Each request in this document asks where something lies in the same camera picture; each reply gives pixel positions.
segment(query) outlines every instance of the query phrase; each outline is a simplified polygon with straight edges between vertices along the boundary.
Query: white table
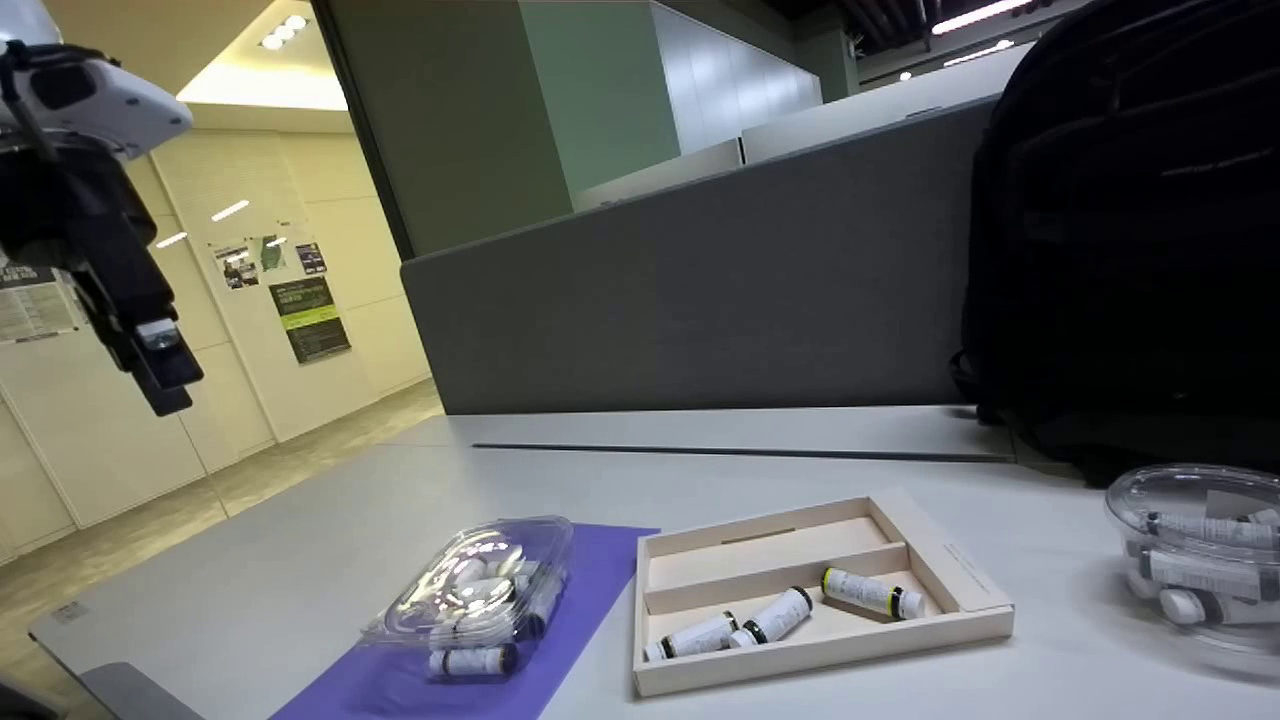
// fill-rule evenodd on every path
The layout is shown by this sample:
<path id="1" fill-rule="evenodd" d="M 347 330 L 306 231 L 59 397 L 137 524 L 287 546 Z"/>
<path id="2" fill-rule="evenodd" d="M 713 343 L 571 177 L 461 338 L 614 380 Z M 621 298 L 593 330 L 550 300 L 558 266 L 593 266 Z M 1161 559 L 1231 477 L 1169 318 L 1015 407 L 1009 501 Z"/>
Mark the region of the white table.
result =
<path id="1" fill-rule="evenodd" d="M 812 434 L 832 434 L 832 422 L 819 411 Z M 1276 689 L 1206 668 L 1129 606 L 1103 501 L 1068 473 L 998 461 L 469 448 L 475 434 L 506 444 L 513 434 L 502 426 L 431 422 L 91 590 L 34 637 L 122 717 L 270 717 L 357 645 L 454 531 L 493 517 L 693 528 L 900 488 L 1015 599 L 1009 645 L 640 704 L 629 689 L 624 593 L 550 717 L 1280 717 Z M 776 435 L 803 435 L 799 426 L 793 416 Z"/>

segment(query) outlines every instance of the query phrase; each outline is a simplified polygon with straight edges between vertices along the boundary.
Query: poster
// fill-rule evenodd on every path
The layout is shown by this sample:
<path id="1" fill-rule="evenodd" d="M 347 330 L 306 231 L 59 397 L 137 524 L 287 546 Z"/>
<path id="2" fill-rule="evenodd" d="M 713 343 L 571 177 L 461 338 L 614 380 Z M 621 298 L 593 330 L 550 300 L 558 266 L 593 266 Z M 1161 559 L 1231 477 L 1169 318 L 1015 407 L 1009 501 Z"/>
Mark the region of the poster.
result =
<path id="1" fill-rule="evenodd" d="M 298 243 L 298 262 L 306 266 L 307 277 L 330 272 L 322 243 Z"/>
<path id="2" fill-rule="evenodd" d="M 257 262 L 250 250 L 226 250 L 216 266 L 226 270 L 227 288 L 257 288 Z"/>
<path id="3" fill-rule="evenodd" d="M 75 330 L 73 298 L 51 270 L 0 270 L 0 340 L 37 340 Z"/>
<path id="4" fill-rule="evenodd" d="M 279 323 L 287 334 L 292 358 L 300 365 L 315 365 L 324 358 L 354 348 L 324 277 L 273 284 L 273 300 L 278 300 Z"/>
<path id="5" fill-rule="evenodd" d="M 265 272 L 283 270 L 283 236 L 259 236 L 259 242 L 257 242 L 257 266 L 259 266 Z"/>

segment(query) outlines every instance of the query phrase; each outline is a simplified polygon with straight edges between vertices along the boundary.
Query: white cylindrical part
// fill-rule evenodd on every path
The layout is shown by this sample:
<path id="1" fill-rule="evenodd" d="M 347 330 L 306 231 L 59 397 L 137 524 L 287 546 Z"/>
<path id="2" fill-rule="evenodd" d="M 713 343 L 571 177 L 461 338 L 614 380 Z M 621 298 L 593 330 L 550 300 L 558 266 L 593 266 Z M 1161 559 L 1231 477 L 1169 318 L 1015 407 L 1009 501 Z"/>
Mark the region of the white cylindrical part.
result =
<path id="1" fill-rule="evenodd" d="M 720 612 L 704 626 L 693 626 L 684 633 L 671 633 L 664 639 L 657 639 L 646 660 L 649 666 L 661 666 L 661 660 L 678 660 L 678 655 L 704 655 L 704 653 L 720 653 L 728 645 L 728 637 L 736 633 L 736 618 L 732 612 Z"/>
<path id="2" fill-rule="evenodd" d="M 493 649 L 493 645 L 513 645 L 517 639 L 517 612 L 502 607 L 481 622 L 461 622 L 461 626 L 436 626 L 431 630 L 431 649 Z"/>
<path id="3" fill-rule="evenodd" d="M 1180 630 L 1199 630 L 1210 622 L 1199 595 L 1184 593 L 1184 590 L 1166 590 L 1161 593 L 1161 612 Z"/>
<path id="4" fill-rule="evenodd" d="M 1126 557 L 1131 557 L 1131 559 L 1147 557 L 1154 550 L 1156 550 L 1154 535 L 1126 535 Z"/>
<path id="5" fill-rule="evenodd" d="M 759 618 L 746 622 L 746 633 L 754 633 L 759 645 L 776 645 L 793 637 L 810 622 L 810 612 L 812 612 L 812 595 L 798 585 Z"/>
<path id="6" fill-rule="evenodd" d="M 517 599 L 528 595 L 528 590 L 534 590 L 535 577 L 540 577 L 540 559 L 517 565 L 517 577 L 513 577 Z"/>
<path id="7" fill-rule="evenodd" d="M 65 32 L 49 18 L 45 0 L 6 0 L 0 44 L 9 44 L 9 39 L 65 44 Z"/>
<path id="8" fill-rule="evenodd" d="M 1214 593 L 1166 590 L 1161 612 L 1180 630 L 1199 626 L 1280 626 L 1280 606 L 1249 606 Z"/>
<path id="9" fill-rule="evenodd" d="M 732 633 L 726 649 L 755 649 L 759 639 L 754 633 Z"/>
<path id="10" fill-rule="evenodd" d="M 534 639 L 550 637 L 562 593 L 566 593 L 566 573 L 540 573 L 528 585 L 528 599 L 521 606 L 521 637 L 534 637 Z"/>
<path id="11" fill-rule="evenodd" d="M 493 553 L 485 559 L 485 577 L 517 577 L 517 567 L 524 565 L 524 550 L 506 550 L 506 553 Z"/>
<path id="12" fill-rule="evenodd" d="M 1154 535 L 1169 540 L 1199 540 L 1199 546 L 1228 546 L 1228 550 L 1280 550 L 1276 524 L 1252 522 L 1214 522 L 1214 517 L 1147 517 Z"/>
<path id="13" fill-rule="evenodd" d="M 454 585 L 448 599 L 469 607 L 475 622 L 487 626 L 493 618 L 513 618 L 517 585 L 510 577 L 481 577 L 469 585 Z"/>
<path id="14" fill-rule="evenodd" d="M 1280 573 L 1270 565 L 1249 559 L 1210 559 L 1210 557 L 1180 557 L 1180 553 L 1147 553 L 1140 557 L 1140 573 L 1154 585 L 1174 590 L 1199 590 L 1214 595 L 1235 595 L 1235 599 L 1280 599 Z"/>
<path id="15" fill-rule="evenodd" d="M 1121 577 L 1126 577 L 1126 585 L 1129 585 L 1129 593 L 1131 593 L 1138 599 L 1147 599 L 1147 606 L 1154 606 L 1154 599 L 1161 595 L 1161 585 L 1144 581 L 1144 573 L 1140 573 L 1138 565 L 1126 565 Z"/>
<path id="16" fill-rule="evenodd" d="M 1280 510 L 1249 511 L 1252 524 L 1280 524 Z"/>
<path id="17" fill-rule="evenodd" d="M 506 679 L 521 666 L 513 645 L 502 649 L 443 649 L 427 655 L 427 679 Z"/>
<path id="18" fill-rule="evenodd" d="M 475 581 L 485 581 L 485 565 L 481 565 L 481 559 L 461 559 L 461 565 L 454 567 L 454 590 L 469 590 L 469 585 L 475 585 Z"/>
<path id="19" fill-rule="evenodd" d="M 882 577 L 851 577 L 846 567 L 823 573 L 823 595 L 837 606 L 851 606 L 862 612 L 918 622 L 923 618 L 923 595 Z"/>

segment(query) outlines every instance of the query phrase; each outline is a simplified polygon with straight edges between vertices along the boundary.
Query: purple mat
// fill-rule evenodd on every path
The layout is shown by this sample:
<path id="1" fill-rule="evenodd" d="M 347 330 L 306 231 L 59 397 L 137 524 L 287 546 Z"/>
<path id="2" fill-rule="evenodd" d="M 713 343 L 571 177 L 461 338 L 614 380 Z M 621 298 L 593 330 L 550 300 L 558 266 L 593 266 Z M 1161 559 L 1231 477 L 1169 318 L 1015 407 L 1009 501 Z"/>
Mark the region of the purple mat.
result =
<path id="1" fill-rule="evenodd" d="M 568 585 L 540 645 L 502 686 L 427 686 L 424 649 L 357 645 L 279 720 L 385 720 L 385 717 L 540 717 L 587 649 L 593 633 L 635 577 L 635 540 L 649 528 L 577 524 Z"/>

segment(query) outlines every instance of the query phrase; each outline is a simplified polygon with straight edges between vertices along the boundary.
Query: floor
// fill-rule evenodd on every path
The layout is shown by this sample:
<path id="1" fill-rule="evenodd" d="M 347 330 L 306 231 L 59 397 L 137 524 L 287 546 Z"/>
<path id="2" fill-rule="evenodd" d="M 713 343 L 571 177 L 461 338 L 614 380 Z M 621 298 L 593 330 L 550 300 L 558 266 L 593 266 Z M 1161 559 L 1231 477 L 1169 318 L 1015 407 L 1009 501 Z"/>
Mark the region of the floor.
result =
<path id="1" fill-rule="evenodd" d="M 390 397 L 357 416 L 315 428 L 300 442 L 278 444 L 237 470 L 226 470 L 191 488 L 160 498 L 100 528 L 65 535 L 17 565 L 0 567 L 0 679 L 21 686 L 67 720 L 107 717 L 27 630 L 51 607 L 75 599 L 84 590 L 122 577 L 173 546 L 186 546 L 222 522 L 250 511 L 278 493 L 287 493 L 324 470 L 375 448 L 427 416 L 441 416 L 441 397 L 421 385 Z"/>

